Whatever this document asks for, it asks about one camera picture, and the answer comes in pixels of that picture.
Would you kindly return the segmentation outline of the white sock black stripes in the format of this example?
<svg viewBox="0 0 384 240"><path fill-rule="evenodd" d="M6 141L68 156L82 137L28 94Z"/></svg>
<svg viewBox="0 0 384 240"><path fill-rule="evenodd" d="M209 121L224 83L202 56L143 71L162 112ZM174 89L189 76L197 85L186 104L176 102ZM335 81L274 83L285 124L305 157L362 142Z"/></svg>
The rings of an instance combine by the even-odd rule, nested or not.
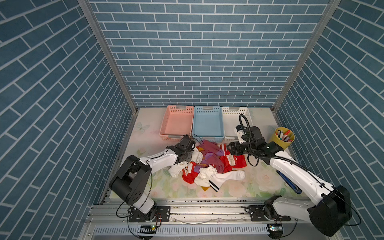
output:
<svg viewBox="0 0 384 240"><path fill-rule="evenodd" d="M203 160L203 154L198 150L198 148L194 148L191 156L190 162L181 162L176 165L173 165L168 170L171 177L176 178L184 171L185 175L189 175L192 173L195 165L200 164Z"/></svg>

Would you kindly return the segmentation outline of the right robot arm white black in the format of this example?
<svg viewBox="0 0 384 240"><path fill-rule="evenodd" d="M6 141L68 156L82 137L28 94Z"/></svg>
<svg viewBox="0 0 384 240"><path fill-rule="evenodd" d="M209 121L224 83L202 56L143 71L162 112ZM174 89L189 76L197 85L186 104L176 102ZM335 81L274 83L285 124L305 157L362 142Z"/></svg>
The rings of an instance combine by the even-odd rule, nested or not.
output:
<svg viewBox="0 0 384 240"><path fill-rule="evenodd" d="M280 177L294 190L304 193L309 200L295 200L274 195L259 210L269 221L282 217L311 223L325 236L334 236L352 218L350 192L343 186L335 187L317 177L299 164L275 142L266 143L257 127L250 126L247 117L239 116L236 127L238 141L228 144L232 155L246 154L258 162L274 168Z"/></svg>

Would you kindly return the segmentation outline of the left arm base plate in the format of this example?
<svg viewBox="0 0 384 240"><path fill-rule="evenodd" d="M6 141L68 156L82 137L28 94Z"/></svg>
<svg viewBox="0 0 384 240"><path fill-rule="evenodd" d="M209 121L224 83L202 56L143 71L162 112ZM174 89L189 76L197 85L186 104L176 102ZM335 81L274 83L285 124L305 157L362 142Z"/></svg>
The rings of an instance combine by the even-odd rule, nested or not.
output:
<svg viewBox="0 0 384 240"><path fill-rule="evenodd" d="M143 213L135 207L129 209L129 222L130 223L144 223L144 222L169 222L171 213L170 206L157 206L156 204L150 209L148 213Z"/></svg>

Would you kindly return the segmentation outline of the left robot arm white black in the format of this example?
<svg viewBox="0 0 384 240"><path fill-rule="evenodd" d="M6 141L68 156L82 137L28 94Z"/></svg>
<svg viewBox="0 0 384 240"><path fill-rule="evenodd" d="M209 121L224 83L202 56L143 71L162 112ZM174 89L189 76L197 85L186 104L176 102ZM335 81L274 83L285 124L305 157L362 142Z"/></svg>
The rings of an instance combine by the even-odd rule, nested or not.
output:
<svg viewBox="0 0 384 240"><path fill-rule="evenodd" d="M176 145L158 154L143 158L130 155L110 180L109 188L149 221L156 214L157 204L145 193L148 180L154 173L185 161L194 147L195 142L184 135Z"/></svg>

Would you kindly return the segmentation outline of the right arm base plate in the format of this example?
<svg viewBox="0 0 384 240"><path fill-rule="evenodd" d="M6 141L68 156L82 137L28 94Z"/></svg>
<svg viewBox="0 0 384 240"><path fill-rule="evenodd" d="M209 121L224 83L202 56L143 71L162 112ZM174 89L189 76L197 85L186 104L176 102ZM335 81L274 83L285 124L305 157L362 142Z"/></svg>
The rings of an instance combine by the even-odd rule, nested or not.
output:
<svg viewBox="0 0 384 240"><path fill-rule="evenodd" d="M245 212L249 214L252 222L289 222L288 216L279 216L271 208L262 205L250 205L245 207Z"/></svg>

